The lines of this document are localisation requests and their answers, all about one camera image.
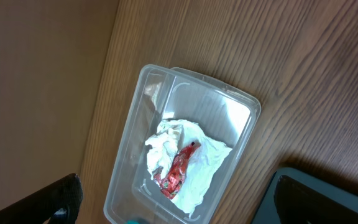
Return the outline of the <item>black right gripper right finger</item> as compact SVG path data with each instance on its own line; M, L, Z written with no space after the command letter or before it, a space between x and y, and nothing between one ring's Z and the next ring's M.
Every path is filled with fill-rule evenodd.
M358 224L358 213L301 184L279 177L274 204L282 224Z

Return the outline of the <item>large white napkin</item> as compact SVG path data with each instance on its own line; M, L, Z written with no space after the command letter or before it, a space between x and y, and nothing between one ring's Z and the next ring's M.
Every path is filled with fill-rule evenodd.
M174 157L192 142L199 142L201 146L190 157L186 179L180 191L173 199L169 199L189 216L202 204L213 175L232 149L225 143L205 135L197 123L185 119L161 121L157 126L157 132L145 141L145 145L151 147L146 158L147 170L152 181L152 172L155 169L163 167L164 178L172 166Z

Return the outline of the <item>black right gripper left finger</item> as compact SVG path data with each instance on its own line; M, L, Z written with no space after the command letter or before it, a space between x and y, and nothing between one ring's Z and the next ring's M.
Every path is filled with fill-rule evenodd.
M0 223L69 223L78 218L83 189L72 173L0 210Z

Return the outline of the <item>red foil snack wrapper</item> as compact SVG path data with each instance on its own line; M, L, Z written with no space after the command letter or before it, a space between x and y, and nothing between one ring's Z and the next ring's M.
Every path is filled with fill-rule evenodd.
M180 191L186 179L186 170L190 157L201 146L199 142L192 142L184 147L173 159L168 174L162 178L162 169L159 167L152 172L154 182L160 187L161 193L168 199L173 199Z

